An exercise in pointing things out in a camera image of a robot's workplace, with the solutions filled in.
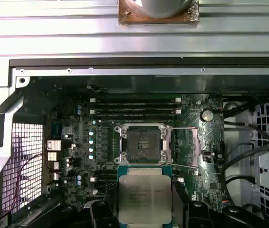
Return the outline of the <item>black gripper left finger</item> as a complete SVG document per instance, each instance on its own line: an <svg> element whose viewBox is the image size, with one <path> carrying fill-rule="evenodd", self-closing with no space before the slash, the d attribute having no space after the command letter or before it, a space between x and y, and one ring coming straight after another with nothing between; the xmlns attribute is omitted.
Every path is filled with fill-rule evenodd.
<svg viewBox="0 0 269 228"><path fill-rule="evenodd" d="M118 228L117 217L108 202L91 201L90 206L77 210L72 206L57 206L30 222L28 228Z"/></svg>

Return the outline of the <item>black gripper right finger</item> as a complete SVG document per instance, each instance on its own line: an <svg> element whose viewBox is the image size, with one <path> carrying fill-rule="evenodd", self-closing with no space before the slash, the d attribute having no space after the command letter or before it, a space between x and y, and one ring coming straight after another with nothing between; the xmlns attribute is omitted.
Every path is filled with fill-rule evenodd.
<svg viewBox="0 0 269 228"><path fill-rule="evenodd" d="M192 201L178 187L172 188L172 212L180 228L269 228L269 222L241 207L216 212L201 201Z"/></svg>

